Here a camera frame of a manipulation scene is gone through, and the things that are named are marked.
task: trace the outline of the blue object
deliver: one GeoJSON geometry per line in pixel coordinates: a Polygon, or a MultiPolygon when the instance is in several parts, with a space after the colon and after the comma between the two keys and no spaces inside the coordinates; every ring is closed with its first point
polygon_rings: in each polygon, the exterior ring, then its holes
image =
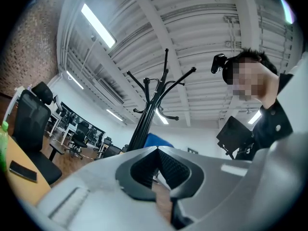
{"type": "Polygon", "coordinates": [[[172,144],[170,144],[169,142],[163,140],[162,138],[152,133],[148,134],[148,137],[144,144],[144,147],[149,147],[149,146],[169,146],[169,147],[174,148],[172,144]]]}

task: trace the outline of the ceiling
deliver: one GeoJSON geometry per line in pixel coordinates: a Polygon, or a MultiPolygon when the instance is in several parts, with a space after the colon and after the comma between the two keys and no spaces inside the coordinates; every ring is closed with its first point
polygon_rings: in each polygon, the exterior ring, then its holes
{"type": "MultiPolygon", "coordinates": [[[[231,57],[241,47],[259,47],[283,73],[299,60],[294,49],[302,39],[294,37],[295,30],[286,24],[280,0],[65,0],[57,57],[59,70],[74,75],[103,109],[134,124],[140,114],[133,109],[143,110],[145,95],[126,72],[141,83],[145,77],[160,78],[169,48],[167,81],[197,68],[184,87],[162,100],[165,115],[180,117],[170,126],[219,128],[231,115],[247,124],[260,103],[233,97],[221,73],[210,72],[214,55],[231,57]],[[112,48],[81,13],[84,3],[115,38],[112,48]],[[123,105],[101,93],[100,79],[123,105]]],[[[155,87],[152,81],[150,94],[155,87]]],[[[163,125],[157,117],[154,123],[163,125]]]]}

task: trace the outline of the mesh panel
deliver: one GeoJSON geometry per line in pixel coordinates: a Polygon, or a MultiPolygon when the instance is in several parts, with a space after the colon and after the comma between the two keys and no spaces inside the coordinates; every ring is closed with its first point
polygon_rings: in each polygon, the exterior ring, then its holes
{"type": "Polygon", "coordinates": [[[187,166],[158,149],[133,164],[130,173],[135,181],[151,188],[157,168],[171,189],[181,185],[190,175],[187,166]]]}
{"type": "Polygon", "coordinates": [[[18,102],[13,136],[24,151],[42,149],[44,130],[50,115],[50,109],[30,91],[22,92],[18,102]]]}
{"type": "Polygon", "coordinates": [[[181,185],[189,177],[188,167],[161,150],[158,150],[158,154],[160,158],[159,170],[169,187],[174,189],[181,185]]]}
{"type": "Polygon", "coordinates": [[[87,128],[80,122],[77,125],[76,133],[73,135],[73,138],[77,141],[83,142],[85,140],[85,137],[88,131],[89,131],[89,128],[87,128]]]}

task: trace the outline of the man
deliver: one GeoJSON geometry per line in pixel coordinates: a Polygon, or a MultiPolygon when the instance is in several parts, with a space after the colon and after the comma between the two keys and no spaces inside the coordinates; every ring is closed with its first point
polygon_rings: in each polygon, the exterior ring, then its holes
{"type": "Polygon", "coordinates": [[[264,52],[244,49],[227,61],[222,76],[241,100],[257,99],[262,103],[262,116],[253,128],[253,137],[246,143],[249,146],[240,148],[235,159],[252,160],[257,150],[269,148],[276,140],[292,133],[291,124],[276,98],[293,75],[278,76],[276,67],[264,52]]]}

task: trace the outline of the white wall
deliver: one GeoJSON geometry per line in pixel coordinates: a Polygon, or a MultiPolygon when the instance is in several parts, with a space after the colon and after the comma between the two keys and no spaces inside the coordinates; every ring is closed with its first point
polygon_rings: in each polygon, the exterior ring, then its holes
{"type": "MultiPolygon", "coordinates": [[[[121,126],[110,117],[111,115],[85,95],[82,89],[77,90],[67,80],[60,79],[51,86],[51,91],[57,94],[62,102],[83,119],[105,131],[104,137],[108,136],[112,139],[118,137],[121,126]]],[[[124,145],[119,144],[119,142],[121,141],[115,140],[113,144],[122,148],[124,145]]]]}
{"type": "MultiPolygon", "coordinates": [[[[78,86],[73,88],[72,85],[75,83],[60,79],[51,86],[51,90],[58,94],[60,100],[79,116],[105,131],[104,137],[111,137],[115,146],[122,148],[125,144],[129,144],[136,125],[121,126],[89,96],[85,95],[83,90],[79,90],[78,86]]],[[[189,147],[201,155],[230,159],[217,145],[218,129],[152,126],[150,132],[173,144],[177,149],[187,151],[189,147]]]]}
{"type": "MultiPolygon", "coordinates": [[[[128,144],[135,126],[121,129],[117,140],[119,144],[128,144]]],[[[171,143],[175,148],[187,151],[191,148],[201,155],[222,157],[222,149],[217,145],[217,129],[168,128],[152,126],[150,132],[171,143]]]]}

